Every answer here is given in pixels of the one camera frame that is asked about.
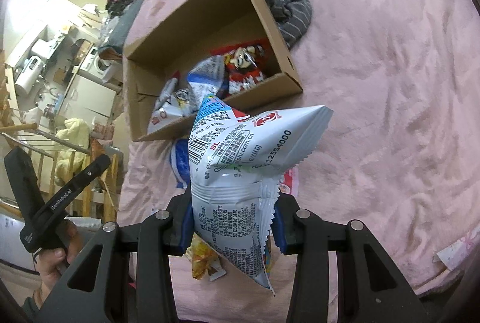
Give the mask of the person left hand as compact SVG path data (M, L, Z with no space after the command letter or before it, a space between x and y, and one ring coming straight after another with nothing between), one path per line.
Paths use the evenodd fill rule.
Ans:
M64 262L71 264L83 248L83 240L77 226L69 220L64 221L64 225L69 241L67 250L63 248L41 250L37 255L36 269L41 278L41 285L34 291L32 297L38 308L41 308L61 278L58 268Z

